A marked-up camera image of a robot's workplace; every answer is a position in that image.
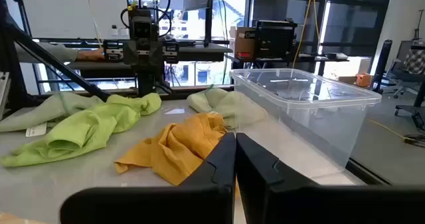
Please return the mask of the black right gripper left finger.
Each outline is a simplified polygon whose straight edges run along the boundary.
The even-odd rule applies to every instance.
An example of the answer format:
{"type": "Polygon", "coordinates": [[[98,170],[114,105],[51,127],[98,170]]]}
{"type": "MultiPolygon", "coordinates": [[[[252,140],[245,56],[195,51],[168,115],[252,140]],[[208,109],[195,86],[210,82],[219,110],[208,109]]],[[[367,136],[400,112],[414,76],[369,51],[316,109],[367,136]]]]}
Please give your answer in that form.
{"type": "Polygon", "coordinates": [[[227,133],[177,187],[94,187],[68,197],[61,224],[232,224],[236,140],[227,133]]]}

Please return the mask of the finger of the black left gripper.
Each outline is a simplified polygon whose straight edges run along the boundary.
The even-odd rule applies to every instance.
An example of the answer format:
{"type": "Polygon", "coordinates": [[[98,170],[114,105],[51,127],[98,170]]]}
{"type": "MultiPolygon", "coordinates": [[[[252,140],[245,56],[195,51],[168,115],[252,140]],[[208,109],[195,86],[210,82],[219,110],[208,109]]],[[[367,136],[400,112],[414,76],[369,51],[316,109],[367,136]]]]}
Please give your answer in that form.
{"type": "Polygon", "coordinates": [[[141,60],[139,57],[140,43],[137,41],[127,41],[123,47],[123,61],[126,65],[132,67],[141,67],[141,60]]]}
{"type": "Polygon", "coordinates": [[[161,68],[163,66],[163,44],[161,41],[149,44],[148,56],[144,60],[144,66],[149,68],[161,68]]]}

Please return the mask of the mustard orange towel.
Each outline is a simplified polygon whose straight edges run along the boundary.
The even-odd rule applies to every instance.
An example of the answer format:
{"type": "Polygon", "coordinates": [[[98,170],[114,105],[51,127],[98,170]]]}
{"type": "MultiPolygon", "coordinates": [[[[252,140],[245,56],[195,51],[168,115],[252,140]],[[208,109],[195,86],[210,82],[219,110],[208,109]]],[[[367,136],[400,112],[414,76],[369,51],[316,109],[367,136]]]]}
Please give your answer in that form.
{"type": "Polygon", "coordinates": [[[131,168],[151,168],[172,185],[187,179],[227,133],[223,116],[195,114],[181,123],[170,123],[156,136],[140,141],[114,162],[118,173],[131,168]]]}

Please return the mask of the pale green towel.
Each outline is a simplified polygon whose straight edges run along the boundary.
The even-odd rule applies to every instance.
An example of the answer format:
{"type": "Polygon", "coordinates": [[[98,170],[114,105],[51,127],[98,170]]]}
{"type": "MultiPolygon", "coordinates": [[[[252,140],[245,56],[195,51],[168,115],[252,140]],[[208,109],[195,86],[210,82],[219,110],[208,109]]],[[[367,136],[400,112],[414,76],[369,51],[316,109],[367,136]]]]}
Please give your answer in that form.
{"type": "Polygon", "coordinates": [[[97,96],[85,97],[71,92],[59,92],[28,112],[0,121],[0,132],[26,130],[43,123],[55,123],[103,103],[97,96]]]}
{"type": "Polygon", "coordinates": [[[209,88],[187,97],[189,106],[198,113],[220,114],[227,128],[235,129],[263,120],[266,111],[245,94],[209,88]]]}

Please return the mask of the bright lime green towel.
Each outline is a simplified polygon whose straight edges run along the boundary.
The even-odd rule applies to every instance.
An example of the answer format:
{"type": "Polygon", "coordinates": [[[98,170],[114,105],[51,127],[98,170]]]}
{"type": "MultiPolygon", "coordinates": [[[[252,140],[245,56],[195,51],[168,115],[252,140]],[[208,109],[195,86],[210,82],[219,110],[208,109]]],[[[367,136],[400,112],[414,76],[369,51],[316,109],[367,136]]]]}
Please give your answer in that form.
{"type": "Polygon", "coordinates": [[[1,157],[0,164],[6,168],[45,164],[105,148],[112,134],[129,130],[142,116],[160,107],[157,93],[141,98],[113,94],[104,103],[63,119],[43,138],[1,157]]]}

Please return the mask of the small white towel tag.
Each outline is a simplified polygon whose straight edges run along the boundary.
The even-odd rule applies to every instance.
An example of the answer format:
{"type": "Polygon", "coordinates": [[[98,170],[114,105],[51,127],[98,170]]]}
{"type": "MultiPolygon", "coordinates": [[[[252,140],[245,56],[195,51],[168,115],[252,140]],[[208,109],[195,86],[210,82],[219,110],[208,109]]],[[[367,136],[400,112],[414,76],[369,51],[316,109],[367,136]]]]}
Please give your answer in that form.
{"type": "Polygon", "coordinates": [[[31,128],[27,128],[25,136],[27,138],[34,137],[34,136],[42,136],[46,134],[46,130],[47,130],[47,123],[44,122],[42,124],[37,124],[36,126],[33,126],[31,128]]]}

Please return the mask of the peach pink towel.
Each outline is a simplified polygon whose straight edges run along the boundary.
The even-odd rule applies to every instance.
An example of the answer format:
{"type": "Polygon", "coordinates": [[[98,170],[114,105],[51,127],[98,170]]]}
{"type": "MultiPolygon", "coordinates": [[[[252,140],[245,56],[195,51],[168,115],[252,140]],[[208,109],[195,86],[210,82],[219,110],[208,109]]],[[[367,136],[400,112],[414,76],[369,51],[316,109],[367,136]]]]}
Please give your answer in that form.
{"type": "Polygon", "coordinates": [[[10,213],[0,212],[0,224],[46,224],[41,221],[17,217],[10,213]]]}

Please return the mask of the person's forearm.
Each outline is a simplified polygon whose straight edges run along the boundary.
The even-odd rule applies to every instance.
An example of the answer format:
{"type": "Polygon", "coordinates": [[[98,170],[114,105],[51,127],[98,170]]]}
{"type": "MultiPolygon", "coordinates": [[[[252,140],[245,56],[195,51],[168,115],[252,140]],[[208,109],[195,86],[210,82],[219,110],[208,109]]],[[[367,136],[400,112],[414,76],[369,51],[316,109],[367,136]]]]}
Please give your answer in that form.
{"type": "MultiPolygon", "coordinates": [[[[52,45],[49,43],[38,43],[44,50],[50,53],[61,62],[72,62],[77,59],[78,51],[67,48],[64,45],[52,45]]],[[[20,62],[36,63],[38,60],[25,51],[18,43],[15,48],[20,62]]]]}

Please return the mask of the black monitor pole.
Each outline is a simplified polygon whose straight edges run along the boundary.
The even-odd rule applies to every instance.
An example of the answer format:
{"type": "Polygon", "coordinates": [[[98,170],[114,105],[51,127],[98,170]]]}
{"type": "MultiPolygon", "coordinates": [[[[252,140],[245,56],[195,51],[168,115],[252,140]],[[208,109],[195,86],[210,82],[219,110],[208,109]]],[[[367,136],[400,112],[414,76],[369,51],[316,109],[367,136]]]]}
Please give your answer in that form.
{"type": "Polygon", "coordinates": [[[212,41],[213,0],[207,0],[204,47],[208,47],[212,41]]]}

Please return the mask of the clear plastic bin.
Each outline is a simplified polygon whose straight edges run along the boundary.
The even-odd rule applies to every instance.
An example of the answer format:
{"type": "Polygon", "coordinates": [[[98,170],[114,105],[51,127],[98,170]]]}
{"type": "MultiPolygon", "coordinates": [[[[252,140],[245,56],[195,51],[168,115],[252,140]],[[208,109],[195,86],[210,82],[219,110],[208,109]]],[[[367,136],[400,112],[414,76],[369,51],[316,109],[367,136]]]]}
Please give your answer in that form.
{"type": "Polygon", "coordinates": [[[234,118],[246,134],[313,179],[341,173],[376,92],[292,68],[234,69],[234,118]]]}

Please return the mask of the brown cardboard box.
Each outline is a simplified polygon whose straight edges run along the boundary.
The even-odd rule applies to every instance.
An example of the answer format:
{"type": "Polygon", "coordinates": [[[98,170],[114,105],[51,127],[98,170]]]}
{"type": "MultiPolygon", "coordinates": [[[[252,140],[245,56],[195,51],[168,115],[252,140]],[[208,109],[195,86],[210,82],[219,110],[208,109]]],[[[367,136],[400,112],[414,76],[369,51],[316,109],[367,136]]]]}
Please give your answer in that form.
{"type": "Polygon", "coordinates": [[[237,27],[234,40],[234,55],[236,58],[251,60],[254,58],[256,29],[252,27],[237,27]]]}

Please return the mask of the black equipment case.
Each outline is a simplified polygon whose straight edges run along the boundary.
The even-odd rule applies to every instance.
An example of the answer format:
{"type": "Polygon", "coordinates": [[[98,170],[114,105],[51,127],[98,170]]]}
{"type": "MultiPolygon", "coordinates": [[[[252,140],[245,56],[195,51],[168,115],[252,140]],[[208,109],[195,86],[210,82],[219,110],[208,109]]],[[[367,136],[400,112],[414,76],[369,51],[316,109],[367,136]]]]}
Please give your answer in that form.
{"type": "Polygon", "coordinates": [[[298,25],[292,19],[256,20],[254,57],[285,58],[288,56],[294,46],[297,27],[298,25]]]}

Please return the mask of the small orange box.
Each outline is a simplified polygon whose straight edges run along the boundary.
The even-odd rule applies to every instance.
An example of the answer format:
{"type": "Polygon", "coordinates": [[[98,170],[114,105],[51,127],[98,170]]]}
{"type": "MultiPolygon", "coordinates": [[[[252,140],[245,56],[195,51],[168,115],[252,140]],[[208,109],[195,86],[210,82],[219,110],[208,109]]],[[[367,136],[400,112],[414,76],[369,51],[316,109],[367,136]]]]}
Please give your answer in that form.
{"type": "Polygon", "coordinates": [[[357,74],[355,84],[360,87],[369,87],[373,81],[373,76],[367,73],[357,74]]]}

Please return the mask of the black cylinder tower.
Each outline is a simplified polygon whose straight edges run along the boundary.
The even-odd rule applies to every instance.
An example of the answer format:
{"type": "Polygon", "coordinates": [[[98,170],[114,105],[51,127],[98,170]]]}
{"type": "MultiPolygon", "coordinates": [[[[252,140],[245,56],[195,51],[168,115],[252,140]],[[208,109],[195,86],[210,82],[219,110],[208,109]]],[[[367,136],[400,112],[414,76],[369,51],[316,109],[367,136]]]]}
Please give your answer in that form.
{"type": "Polygon", "coordinates": [[[373,83],[371,84],[371,89],[373,92],[382,94],[383,90],[381,89],[381,83],[383,79],[383,74],[385,71],[386,63],[388,61],[388,56],[390,54],[392,40],[387,39],[382,44],[381,53],[379,55],[377,67],[375,69],[375,75],[373,78],[373,83]]]}

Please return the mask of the black diagonal frame strut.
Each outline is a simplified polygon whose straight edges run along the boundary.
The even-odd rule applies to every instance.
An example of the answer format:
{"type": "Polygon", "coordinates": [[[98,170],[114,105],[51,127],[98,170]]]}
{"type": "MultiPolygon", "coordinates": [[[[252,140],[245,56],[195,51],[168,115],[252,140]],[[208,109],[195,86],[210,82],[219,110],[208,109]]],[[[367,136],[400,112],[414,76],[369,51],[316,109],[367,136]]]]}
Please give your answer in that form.
{"type": "Polygon", "coordinates": [[[17,56],[17,50],[15,48],[15,42],[26,48],[31,54],[34,54],[36,58],[40,59],[40,62],[45,64],[51,64],[55,69],[59,70],[65,76],[67,76],[72,82],[75,82],[81,86],[89,94],[97,96],[104,102],[110,96],[109,93],[101,90],[94,84],[90,84],[79,74],[76,74],[68,66],[64,65],[57,58],[48,53],[36,42],[32,41],[29,36],[18,28],[12,26],[12,24],[0,23],[0,58],[6,58],[5,65],[13,70],[18,68],[19,59],[17,56]]]}

